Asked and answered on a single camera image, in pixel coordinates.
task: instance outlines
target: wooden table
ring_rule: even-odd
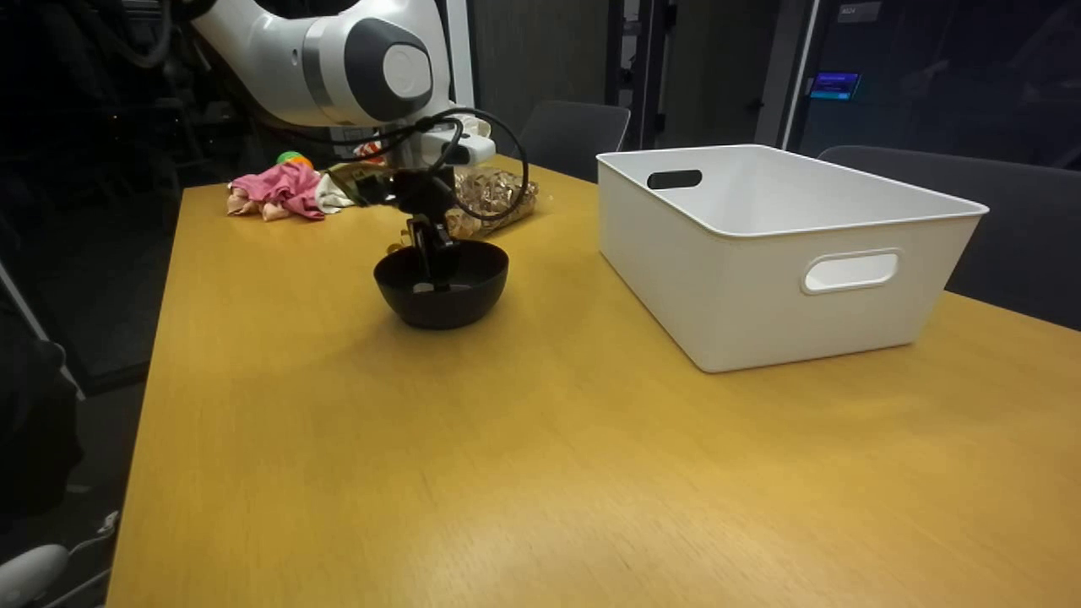
[[[702,374],[540,173],[463,332],[402,216],[191,188],[107,608],[1081,605],[1081,337],[947,292],[914,347]]]

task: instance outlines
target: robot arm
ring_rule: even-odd
[[[209,0],[191,15],[252,97],[301,128],[402,128],[451,112],[451,56],[432,0],[359,0],[333,15],[289,21],[254,0]],[[428,163],[448,123],[402,147]],[[473,159],[489,139],[458,139]]]

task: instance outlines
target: floor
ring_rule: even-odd
[[[67,182],[41,184],[26,173],[7,173],[3,184],[24,197],[24,206],[7,197],[18,234],[7,263],[87,391],[77,409],[85,459],[67,478],[67,498],[20,519],[18,532],[64,547],[91,541],[70,552],[49,600],[100,608],[107,591],[107,575],[100,575],[107,569],[114,542],[94,535],[124,498],[178,182],[156,179],[142,159],[112,154]]]

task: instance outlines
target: white plastic bin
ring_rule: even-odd
[[[702,371],[916,340],[987,213],[768,145],[597,166],[603,252]]]

